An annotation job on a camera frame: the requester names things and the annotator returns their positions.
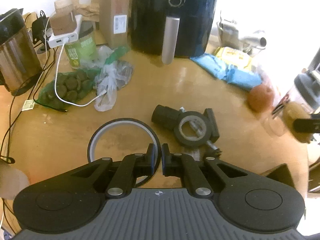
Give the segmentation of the black tape roll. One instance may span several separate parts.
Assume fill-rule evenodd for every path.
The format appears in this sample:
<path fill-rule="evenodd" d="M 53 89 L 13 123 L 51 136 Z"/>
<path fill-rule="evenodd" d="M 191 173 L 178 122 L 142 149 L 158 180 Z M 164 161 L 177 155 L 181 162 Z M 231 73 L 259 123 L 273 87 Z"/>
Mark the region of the black tape roll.
<path fill-rule="evenodd" d="M 174 127 L 176 140 L 186 147 L 199 147 L 210 139 L 212 128 L 209 119 L 195 111 L 181 112 Z"/>

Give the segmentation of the black cylindrical tool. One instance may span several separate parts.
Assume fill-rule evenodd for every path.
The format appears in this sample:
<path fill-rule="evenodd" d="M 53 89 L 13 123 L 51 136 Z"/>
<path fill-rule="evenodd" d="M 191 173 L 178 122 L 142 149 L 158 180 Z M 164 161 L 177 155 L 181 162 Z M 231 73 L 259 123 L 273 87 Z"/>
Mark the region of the black cylindrical tool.
<path fill-rule="evenodd" d="M 159 126 L 162 126 L 164 129 L 174 132 L 174 127 L 177 125 L 178 116 L 181 112 L 186 112 L 186 110 L 183 107 L 180 108 L 180 110 L 175 110 L 167 106 L 157 105 L 155 110 L 153 111 L 151 121 L 155 124 L 158 124 Z M 212 128 L 212 135 L 210 139 L 206 142 L 206 144 L 202 146 L 206 146 L 208 148 L 208 152 L 213 154 L 215 158 L 218 158 L 220 157 L 222 151 L 215 146 L 215 142 L 219 139 L 220 133 L 219 133 L 214 112 L 211 108 L 207 108 L 201 114 L 203 114 L 205 117 L 209 119 L 210 126 Z"/>

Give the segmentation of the red apple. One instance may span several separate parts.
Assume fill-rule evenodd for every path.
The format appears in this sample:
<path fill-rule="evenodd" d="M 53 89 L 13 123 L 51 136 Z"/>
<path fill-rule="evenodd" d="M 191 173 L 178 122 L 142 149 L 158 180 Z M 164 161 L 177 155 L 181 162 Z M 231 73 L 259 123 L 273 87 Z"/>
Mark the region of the red apple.
<path fill-rule="evenodd" d="M 262 113 L 270 109 L 273 101 L 274 91 L 271 87 L 265 84 L 253 87 L 247 98 L 249 107 L 257 113 Z"/>

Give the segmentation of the blue cloth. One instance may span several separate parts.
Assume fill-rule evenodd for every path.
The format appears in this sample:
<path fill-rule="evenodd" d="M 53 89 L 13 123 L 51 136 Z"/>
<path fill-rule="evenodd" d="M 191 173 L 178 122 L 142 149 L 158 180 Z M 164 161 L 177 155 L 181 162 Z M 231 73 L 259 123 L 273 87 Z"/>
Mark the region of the blue cloth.
<path fill-rule="evenodd" d="M 232 64 L 226 64 L 212 54 L 204 53 L 201 56 L 191 57 L 190 59 L 214 78 L 223 80 L 243 90 L 250 91 L 252 88 L 262 84 L 262 79 L 258 73 L 238 69 Z"/>

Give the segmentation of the clear plastic bag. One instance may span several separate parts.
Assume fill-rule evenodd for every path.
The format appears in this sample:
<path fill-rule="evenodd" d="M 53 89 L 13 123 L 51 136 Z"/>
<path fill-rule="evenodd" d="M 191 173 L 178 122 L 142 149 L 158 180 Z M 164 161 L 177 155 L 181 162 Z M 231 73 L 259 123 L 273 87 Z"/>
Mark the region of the clear plastic bag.
<path fill-rule="evenodd" d="M 116 103 L 117 91 L 131 80 L 134 66 L 121 59 L 129 50 L 127 46 L 119 46 L 116 49 L 107 46 L 99 48 L 96 65 L 100 69 L 100 74 L 94 80 L 98 96 L 94 107 L 97 111 L 111 110 Z"/>

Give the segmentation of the green mesh bag of items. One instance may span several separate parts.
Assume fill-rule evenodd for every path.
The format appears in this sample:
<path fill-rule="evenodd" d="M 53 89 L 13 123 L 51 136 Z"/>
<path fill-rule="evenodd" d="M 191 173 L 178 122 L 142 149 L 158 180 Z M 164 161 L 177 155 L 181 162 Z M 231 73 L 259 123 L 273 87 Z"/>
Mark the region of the green mesh bag of items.
<path fill-rule="evenodd" d="M 57 111 L 64 111 L 70 104 L 61 101 L 55 94 L 72 103 L 82 100 L 94 88 L 95 77 L 100 74 L 98 69 L 78 69 L 73 72 L 57 74 L 57 82 L 52 80 L 46 84 L 39 92 L 36 103 Z"/>

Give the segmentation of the small paper tag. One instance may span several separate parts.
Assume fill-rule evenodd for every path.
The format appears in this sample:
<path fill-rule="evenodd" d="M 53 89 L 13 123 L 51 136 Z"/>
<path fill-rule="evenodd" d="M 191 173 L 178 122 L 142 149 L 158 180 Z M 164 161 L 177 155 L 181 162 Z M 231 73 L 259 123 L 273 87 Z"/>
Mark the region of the small paper tag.
<path fill-rule="evenodd" d="M 35 101 L 33 99 L 28 99 L 25 100 L 23 107 L 22 107 L 22 111 L 29 111 L 34 109 L 35 106 Z"/>

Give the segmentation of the black gradient water bottle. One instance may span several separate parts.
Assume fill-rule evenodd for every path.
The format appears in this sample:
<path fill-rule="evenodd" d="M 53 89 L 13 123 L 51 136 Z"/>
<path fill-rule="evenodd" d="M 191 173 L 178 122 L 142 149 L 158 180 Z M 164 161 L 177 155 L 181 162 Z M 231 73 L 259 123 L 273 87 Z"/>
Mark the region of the black gradient water bottle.
<path fill-rule="evenodd" d="M 0 165 L 0 197 L 13 200 L 30 185 L 28 177 L 20 170 L 11 167 L 4 160 Z"/>

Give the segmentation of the green label jar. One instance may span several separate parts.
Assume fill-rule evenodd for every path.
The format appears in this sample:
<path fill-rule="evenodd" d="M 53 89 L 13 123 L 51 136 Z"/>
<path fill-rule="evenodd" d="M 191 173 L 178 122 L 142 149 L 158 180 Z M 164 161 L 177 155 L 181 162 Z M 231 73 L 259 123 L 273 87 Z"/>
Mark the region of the green label jar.
<path fill-rule="evenodd" d="M 78 40 L 67 43 L 65 52 L 74 69 L 78 69 L 81 63 L 95 61 L 98 58 L 92 21 L 82 21 Z"/>

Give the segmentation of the black air fryer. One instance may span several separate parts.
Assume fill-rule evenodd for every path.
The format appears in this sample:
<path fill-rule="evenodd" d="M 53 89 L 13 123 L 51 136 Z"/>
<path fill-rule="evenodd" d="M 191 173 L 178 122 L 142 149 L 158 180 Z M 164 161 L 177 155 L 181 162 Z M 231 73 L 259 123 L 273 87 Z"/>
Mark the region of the black air fryer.
<path fill-rule="evenodd" d="M 208 44 L 216 0 L 132 0 L 133 49 L 159 55 L 164 64 L 175 57 L 201 56 Z"/>

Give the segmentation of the white power bank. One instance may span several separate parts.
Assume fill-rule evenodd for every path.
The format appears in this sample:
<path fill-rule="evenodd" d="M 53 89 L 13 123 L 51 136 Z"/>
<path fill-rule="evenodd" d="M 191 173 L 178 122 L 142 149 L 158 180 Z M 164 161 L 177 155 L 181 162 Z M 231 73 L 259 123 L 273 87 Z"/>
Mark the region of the white power bank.
<path fill-rule="evenodd" d="M 80 27 L 82 23 L 82 15 L 76 15 L 75 20 L 76 20 L 76 28 L 74 31 L 70 33 L 61 34 L 61 35 L 55 35 L 55 34 L 51 35 L 51 37 L 48 40 L 48 45 L 50 48 L 61 46 L 64 44 L 64 42 L 66 43 L 75 42 L 79 39 Z"/>

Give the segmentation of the steel electric kettle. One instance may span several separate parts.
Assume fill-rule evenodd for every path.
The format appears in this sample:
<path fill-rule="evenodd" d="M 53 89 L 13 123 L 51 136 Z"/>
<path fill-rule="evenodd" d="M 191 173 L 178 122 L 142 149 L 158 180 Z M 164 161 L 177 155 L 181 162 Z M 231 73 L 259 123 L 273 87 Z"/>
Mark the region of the steel electric kettle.
<path fill-rule="evenodd" d="M 1 14 L 1 85 L 13 96 L 28 91 L 42 72 L 21 12 Z"/>

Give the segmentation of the brown box on power bank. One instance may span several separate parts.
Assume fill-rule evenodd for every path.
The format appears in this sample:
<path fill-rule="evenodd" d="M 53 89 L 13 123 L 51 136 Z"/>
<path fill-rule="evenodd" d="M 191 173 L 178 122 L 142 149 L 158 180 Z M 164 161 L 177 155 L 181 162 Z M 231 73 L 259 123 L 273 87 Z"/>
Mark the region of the brown box on power bank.
<path fill-rule="evenodd" d="M 55 12 L 50 17 L 50 26 L 55 36 L 72 33 L 77 26 L 73 0 L 54 2 Z"/>

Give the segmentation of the black power adapter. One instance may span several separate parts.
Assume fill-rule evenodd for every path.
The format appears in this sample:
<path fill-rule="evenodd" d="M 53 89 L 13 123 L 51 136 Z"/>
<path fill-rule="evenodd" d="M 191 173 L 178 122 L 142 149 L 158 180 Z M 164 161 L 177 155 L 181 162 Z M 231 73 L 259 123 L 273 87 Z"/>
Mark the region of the black power adapter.
<path fill-rule="evenodd" d="M 41 10 L 40 16 L 31 25 L 33 44 L 37 44 L 39 41 L 45 44 L 45 41 L 48 40 L 46 31 L 49 27 L 49 18 L 45 15 L 44 11 Z"/>

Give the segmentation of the cardboard box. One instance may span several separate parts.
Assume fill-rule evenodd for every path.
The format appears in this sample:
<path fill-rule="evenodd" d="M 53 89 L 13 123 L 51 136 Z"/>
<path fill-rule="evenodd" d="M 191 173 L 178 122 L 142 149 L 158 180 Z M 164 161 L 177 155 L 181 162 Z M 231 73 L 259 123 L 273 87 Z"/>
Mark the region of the cardboard box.
<path fill-rule="evenodd" d="M 112 49 L 127 45 L 130 0 L 100 0 L 99 28 Z"/>

